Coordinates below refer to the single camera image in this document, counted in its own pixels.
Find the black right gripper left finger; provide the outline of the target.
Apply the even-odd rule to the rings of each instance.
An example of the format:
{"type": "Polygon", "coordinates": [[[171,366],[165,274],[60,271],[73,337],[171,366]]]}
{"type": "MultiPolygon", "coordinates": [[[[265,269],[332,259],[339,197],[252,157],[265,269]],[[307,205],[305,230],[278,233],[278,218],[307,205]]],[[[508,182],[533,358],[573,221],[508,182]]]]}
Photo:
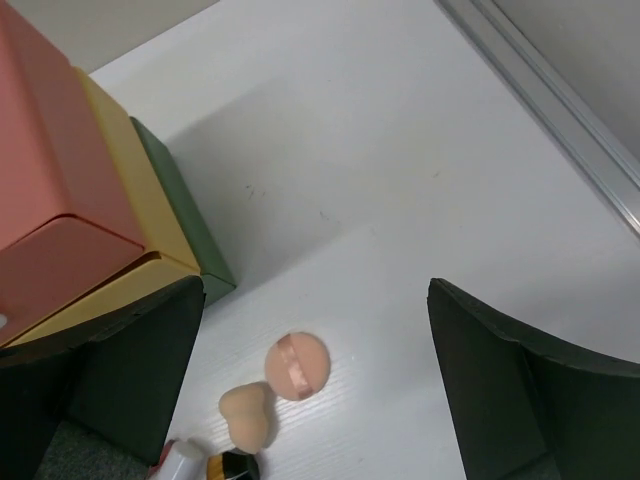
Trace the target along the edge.
{"type": "Polygon", "coordinates": [[[159,462],[204,309],[188,276],[1,351],[4,479],[143,479],[159,462]]]}

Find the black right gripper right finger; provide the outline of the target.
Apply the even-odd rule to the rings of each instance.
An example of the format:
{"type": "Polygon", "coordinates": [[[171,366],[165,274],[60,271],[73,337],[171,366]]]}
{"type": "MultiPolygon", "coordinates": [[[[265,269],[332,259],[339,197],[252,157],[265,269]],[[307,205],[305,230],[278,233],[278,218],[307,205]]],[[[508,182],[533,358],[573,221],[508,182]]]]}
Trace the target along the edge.
{"type": "Polygon", "coordinates": [[[467,478],[638,478],[638,364],[550,335],[441,278],[427,308],[467,478]]]}

